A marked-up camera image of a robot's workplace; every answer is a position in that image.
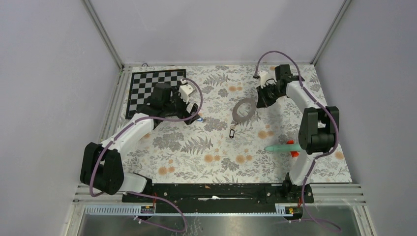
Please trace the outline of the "black key tag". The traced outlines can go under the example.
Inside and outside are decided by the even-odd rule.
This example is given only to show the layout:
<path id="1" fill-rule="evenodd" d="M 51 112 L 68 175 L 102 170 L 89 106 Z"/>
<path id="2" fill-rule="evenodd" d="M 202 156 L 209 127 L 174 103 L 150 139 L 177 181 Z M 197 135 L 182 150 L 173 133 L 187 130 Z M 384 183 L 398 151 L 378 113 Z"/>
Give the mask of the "black key tag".
<path id="1" fill-rule="evenodd" d="M 235 130 L 234 129 L 230 129 L 230 132 L 229 132 L 229 138 L 234 138 L 234 136 L 235 136 Z"/>

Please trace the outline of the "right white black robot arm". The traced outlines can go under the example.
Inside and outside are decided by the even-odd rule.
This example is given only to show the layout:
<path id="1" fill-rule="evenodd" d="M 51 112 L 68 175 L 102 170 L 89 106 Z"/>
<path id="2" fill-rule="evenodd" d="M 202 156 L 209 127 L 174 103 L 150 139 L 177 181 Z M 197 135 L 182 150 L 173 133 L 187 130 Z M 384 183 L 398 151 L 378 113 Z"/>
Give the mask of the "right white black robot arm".
<path id="1" fill-rule="evenodd" d="M 321 104 L 304 85 L 304 78 L 293 75 L 288 64 L 274 69 L 272 77 L 266 71 L 255 70 L 254 78 L 260 84 L 257 108 L 267 108 L 278 98 L 291 99 L 302 111 L 298 132 L 298 142 L 302 149 L 292 169 L 282 183 L 281 194 L 284 200 L 293 203 L 304 194 L 308 179 L 318 159 L 331 154 L 338 145 L 339 110 Z"/>

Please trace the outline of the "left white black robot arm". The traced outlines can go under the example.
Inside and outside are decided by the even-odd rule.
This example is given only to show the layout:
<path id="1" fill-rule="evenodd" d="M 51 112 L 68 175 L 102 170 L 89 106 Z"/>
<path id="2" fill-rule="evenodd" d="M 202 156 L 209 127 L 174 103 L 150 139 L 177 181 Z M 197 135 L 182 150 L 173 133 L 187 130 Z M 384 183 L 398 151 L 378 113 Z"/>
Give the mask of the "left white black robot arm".
<path id="1" fill-rule="evenodd" d="M 199 118 L 200 104 L 193 104 L 190 97 L 202 93 L 195 81 L 185 78 L 176 86 L 157 83 L 150 96 L 139 106 L 128 124 L 120 131 L 100 143 L 89 143 L 84 150 L 80 181 L 89 187 L 89 194 L 114 195 L 118 192 L 133 192 L 140 202 L 152 197 L 152 188 L 145 176 L 125 173 L 122 159 L 146 134 L 161 122 L 185 122 L 187 125 Z"/>

